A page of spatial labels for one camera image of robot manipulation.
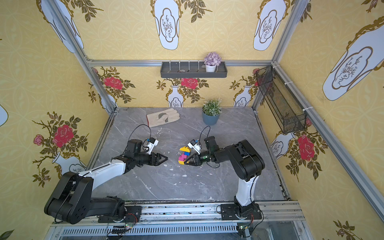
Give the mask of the pink lego brick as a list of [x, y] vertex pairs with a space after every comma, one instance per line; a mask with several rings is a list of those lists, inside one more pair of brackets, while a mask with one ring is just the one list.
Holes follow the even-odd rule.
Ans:
[[187, 159], [188, 156], [186, 156], [185, 154], [182, 154], [179, 156], [179, 162], [184, 162], [186, 159]]

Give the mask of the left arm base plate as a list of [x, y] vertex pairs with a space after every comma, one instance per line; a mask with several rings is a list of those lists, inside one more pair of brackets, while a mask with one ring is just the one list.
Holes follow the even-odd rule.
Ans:
[[98, 216], [98, 223], [132, 223], [139, 222], [142, 213], [141, 206], [124, 206], [115, 215]]

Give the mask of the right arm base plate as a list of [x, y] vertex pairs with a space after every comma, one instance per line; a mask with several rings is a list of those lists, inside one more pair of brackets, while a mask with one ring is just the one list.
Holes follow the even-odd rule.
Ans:
[[256, 203], [241, 206], [238, 203], [220, 205], [222, 220], [261, 220], [262, 211]]

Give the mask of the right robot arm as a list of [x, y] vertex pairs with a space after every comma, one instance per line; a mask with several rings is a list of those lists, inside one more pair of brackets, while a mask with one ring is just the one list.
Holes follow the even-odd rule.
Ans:
[[254, 194], [256, 182], [265, 169], [265, 162], [257, 151], [252, 147], [248, 140], [243, 140], [237, 144], [220, 148], [214, 136], [204, 139], [207, 150], [201, 151], [199, 141], [191, 141], [188, 144], [190, 149], [196, 152], [187, 156], [187, 149], [181, 148], [183, 152], [179, 156], [179, 163], [187, 166], [201, 166], [203, 163], [220, 164], [231, 162], [237, 176], [239, 177], [238, 191], [234, 197], [235, 210], [238, 215], [243, 217], [256, 208]]

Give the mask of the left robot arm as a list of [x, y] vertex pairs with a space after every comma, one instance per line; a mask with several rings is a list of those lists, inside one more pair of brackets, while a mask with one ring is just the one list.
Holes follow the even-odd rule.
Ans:
[[44, 213], [72, 225], [93, 216], [100, 216], [104, 222], [124, 221], [129, 214], [124, 200], [113, 196], [93, 198], [92, 192], [135, 167], [159, 166], [168, 160], [165, 155], [153, 153], [158, 144], [156, 139], [149, 139], [145, 151], [142, 144], [141, 140], [129, 140], [123, 153], [110, 162], [88, 171], [63, 174], [44, 207]]

